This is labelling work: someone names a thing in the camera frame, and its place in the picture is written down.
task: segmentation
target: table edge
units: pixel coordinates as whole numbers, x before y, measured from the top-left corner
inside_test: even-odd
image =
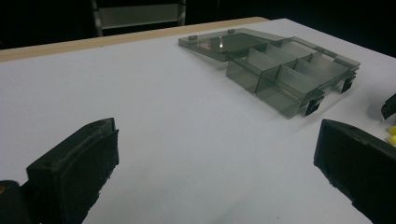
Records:
[[[134,42],[138,40],[165,37],[169,35],[184,35],[205,30],[212,30],[236,25],[250,24],[255,22],[269,21],[263,17],[251,17],[229,21],[215,21],[187,26],[178,26],[159,30],[151,30],[125,35],[111,35],[61,43],[24,47],[17,49],[0,50],[0,62],[13,61],[18,59],[32,58],[44,55],[51,55],[81,49],[93,49],[103,46]]]

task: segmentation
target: yellow part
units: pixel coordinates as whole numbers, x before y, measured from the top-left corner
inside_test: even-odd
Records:
[[[396,135],[396,126],[392,126],[388,129],[388,132],[392,135]]]
[[[391,143],[392,145],[396,145],[396,135],[393,135],[390,138],[388,138],[388,142]]]

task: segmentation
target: white table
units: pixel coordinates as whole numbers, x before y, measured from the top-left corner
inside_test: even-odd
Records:
[[[313,158],[322,119],[388,137],[396,118],[380,108],[395,93],[396,59],[289,20],[238,27],[299,36],[361,68],[349,91],[285,119],[228,79],[226,63],[178,46],[187,35],[3,62],[0,179],[23,184],[31,162],[111,117],[120,165],[86,224],[371,223]]]

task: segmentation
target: black plastic piece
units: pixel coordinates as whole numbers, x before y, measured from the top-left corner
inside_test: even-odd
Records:
[[[346,78],[346,80],[344,81],[344,85],[343,85],[343,89],[341,89],[341,93],[342,92],[346,92],[347,90],[349,90],[352,87],[352,82],[356,77],[349,77]]]
[[[0,181],[0,223],[31,223],[20,185],[12,180]]]
[[[374,223],[396,223],[396,149],[351,125],[324,119],[314,164]]]
[[[21,193],[32,224],[82,223],[119,164],[118,132],[114,119],[90,123],[27,167]],[[9,205],[19,206],[0,210]]]
[[[323,101],[324,96],[319,96],[318,99],[311,100],[308,104],[308,108],[305,110],[305,115],[308,116],[318,110],[320,103]]]
[[[384,119],[389,118],[396,113],[396,94],[392,95],[384,105],[381,107],[382,116]]]

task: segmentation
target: transparent plastic box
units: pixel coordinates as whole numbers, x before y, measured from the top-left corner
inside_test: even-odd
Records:
[[[328,90],[347,91],[360,63],[299,37],[232,29],[178,44],[228,62],[227,77],[287,118],[316,111]]]

